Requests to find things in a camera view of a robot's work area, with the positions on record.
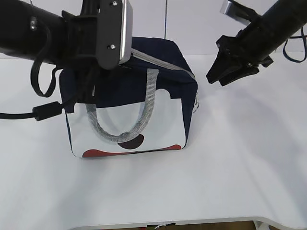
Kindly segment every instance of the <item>white bag panel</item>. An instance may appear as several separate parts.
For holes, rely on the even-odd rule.
[[[136,149],[124,149],[117,143],[102,139],[91,127],[84,104],[75,106],[68,114],[74,155],[82,157],[88,150],[111,153],[159,150],[186,144],[181,99],[170,99],[166,90],[157,90],[155,105],[149,124],[142,132],[143,143]],[[118,135],[131,130],[142,113],[144,103],[98,109],[98,120],[107,132]]]

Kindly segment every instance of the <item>white backdrop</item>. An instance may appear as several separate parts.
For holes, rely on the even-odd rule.
[[[185,55],[216,54],[218,49],[215,42],[221,35],[235,36],[244,28],[219,13],[223,0],[130,0],[134,9],[134,36],[164,37],[166,1],[166,38],[175,41]],[[276,2],[238,1],[254,8],[259,14],[265,13]],[[33,0],[33,4],[58,15],[61,15],[62,10],[78,15],[82,0]],[[291,40],[288,51],[303,51],[301,39]]]

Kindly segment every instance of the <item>metal bracket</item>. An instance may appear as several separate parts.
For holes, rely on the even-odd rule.
[[[130,59],[133,9],[128,0],[101,0],[98,14],[96,57],[104,69]]]
[[[267,223],[254,221],[256,230],[270,230],[270,226]]]
[[[235,19],[243,25],[249,25],[252,21],[259,18],[256,11],[241,5],[234,0],[224,0],[220,12],[231,17],[232,19]]]

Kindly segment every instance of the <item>black cable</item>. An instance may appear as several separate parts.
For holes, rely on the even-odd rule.
[[[2,120],[23,120],[36,117],[36,113],[28,114],[2,114],[0,113],[0,119]]]
[[[301,29],[301,34],[302,34],[301,36],[294,36],[294,37],[291,37],[290,39],[298,39],[298,38],[303,39],[304,51],[305,51],[305,57],[304,57],[303,60],[293,59],[287,54],[286,46],[287,46],[289,40],[286,41],[286,43],[284,44],[284,47],[283,47],[283,55],[285,56],[285,58],[288,59],[289,61],[292,61],[292,62],[295,62],[295,63],[302,63],[302,62],[306,61],[306,59],[307,59],[307,39],[306,39],[306,35],[304,34],[304,28]]]
[[[49,86],[46,93],[43,93],[40,86],[39,86],[38,75],[39,75],[41,65],[42,65],[45,57],[47,56],[47,54],[49,53],[49,51],[51,49],[52,35],[51,35],[51,31],[48,28],[48,26],[46,24],[44,24],[43,22],[38,22],[38,26],[40,26],[46,32],[46,44],[42,48],[42,50],[39,52],[39,54],[37,55],[37,57],[36,57],[36,59],[33,63],[33,66],[32,66],[32,69],[31,69],[31,78],[30,78],[31,79],[31,85],[32,85],[33,90],[35,91],[35,93],[38,96],[50,97],[53,94],[55,87],[56,87],[55,72],[52,72],[53,74],[52,74],[52,77],[51,77],[51,83],[50,83],[50,86]]]

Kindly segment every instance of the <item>screw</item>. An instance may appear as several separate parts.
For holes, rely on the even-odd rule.
[[[33,31],[37,30],[37,18],[36,17],[31,17],[30,29]]]

